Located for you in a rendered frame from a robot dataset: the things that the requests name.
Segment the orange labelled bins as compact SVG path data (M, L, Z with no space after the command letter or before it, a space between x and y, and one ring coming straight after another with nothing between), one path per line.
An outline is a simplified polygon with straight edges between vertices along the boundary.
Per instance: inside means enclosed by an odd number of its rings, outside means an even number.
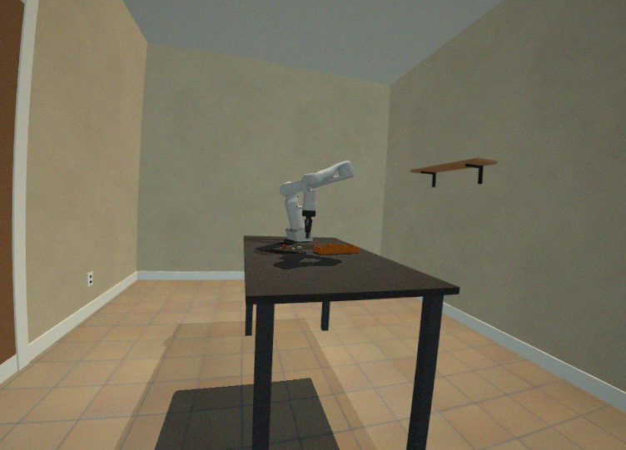
M346 253L359 253L359 247L353 245L316 245L314 246L314 252L320 255L328 254L346 254Z

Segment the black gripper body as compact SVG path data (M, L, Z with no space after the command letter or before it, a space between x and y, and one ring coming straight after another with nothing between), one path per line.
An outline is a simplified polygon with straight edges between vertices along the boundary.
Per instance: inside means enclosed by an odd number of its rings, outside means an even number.
M307 219L309 219L310 225L311 225L311 217L315 216L315 210L303 210L302 211L302 215L306 216L306 221Z

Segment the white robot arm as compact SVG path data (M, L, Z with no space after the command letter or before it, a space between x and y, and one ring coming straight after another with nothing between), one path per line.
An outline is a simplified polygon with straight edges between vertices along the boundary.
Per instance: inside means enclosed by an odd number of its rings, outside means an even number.
M339 176L334 176L338 170ZM286 182L280 188L280 193L286 197L285 205L291 229L297 230L303 227L300 210L316 209L316 192L313 188L326 185L335 181L349 179L354 176L351 163L343 161L328 169L314 174L305 174L302 179L294 182ZM297 192L304 192L303 206L298 204Z

